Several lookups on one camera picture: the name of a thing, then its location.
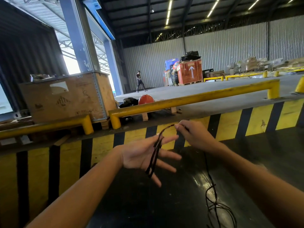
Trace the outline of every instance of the warehouse ceiling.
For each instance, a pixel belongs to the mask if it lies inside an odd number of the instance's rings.
[[[5,0],[16,6],[25,13],[40,20],[44,24],[55,29],[63,55],[76,59],[70,35],[67,30],[66,22],[62,13],[59,0]],[[7,24],[13,20],[7,18]],[[94,34],[93,41],[97,52],[100,68],[102,71],[110,73],[107,56],[103,42]]]
[[[303,5],[303,0],[100,0],[118,38],[150,34],[168,29],[208,22],[224,22],[231,19],[263,15],[272,20],[276,12]]]

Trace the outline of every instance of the person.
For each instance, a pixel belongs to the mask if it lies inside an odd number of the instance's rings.
[[[190,145],[221,160],[274,226],[304,227],[302,191],[216,141],[200,122],[182,120],[175,128]],[[177,138],[178,135],[164,137],[162,144]],[[138,168],[145,171],[157,140],[158,135],[114,147],[103,160],[49,205],[27,228],[85,227],[119,169]],[[159,156],[181,159],[179,154],[165,149],[160,149]],[[173,166],[159,159],[156,165],[176,172]],[[161,182],[155,174],[151,179],[161,187]]]
[[[140,71],[138,71],[137,74],[136,74],[136,80],[137,80],[137,89],[136,89],[136,91],[139,93],[139,86],[140,85],[143,86],[144,91],[147,91],[145,89],[144,83],[142,82],[142,79],[141,79],[141,76],[140,76]]]

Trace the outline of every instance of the red round object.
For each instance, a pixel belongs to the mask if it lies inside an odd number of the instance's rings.
[[[154,99],[153,99],[153,97],[151,97],[150,95],[147,95],[147,94],[142,95],[138,100],[139,105],[151,103],[151,102],[154,102]]]

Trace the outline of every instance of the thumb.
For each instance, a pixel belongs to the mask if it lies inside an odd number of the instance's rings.
[[[185,129],[184,126],[179,125],[179,124],[175,124],[174,127],[176,128],[177,131],[179,131],[186,140],[188,140],[190,138],[190,133]]]

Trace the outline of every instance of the sky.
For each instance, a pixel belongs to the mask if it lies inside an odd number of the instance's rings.
[[[65,64],[67,66],[67,70],[69,72],[69,74],[75,74],[75,73],[80,73],[80,69],[79,69],[79,65],[77,60],[67,57],[67,56],[63,56],[63,59],[65,61]],[[115,91],[114,88],[114,83],[113,83],[113,79],[112,79],[112,75],[109,75],[109,80],[110,80],[110,84],[112,87],[112,90]]]

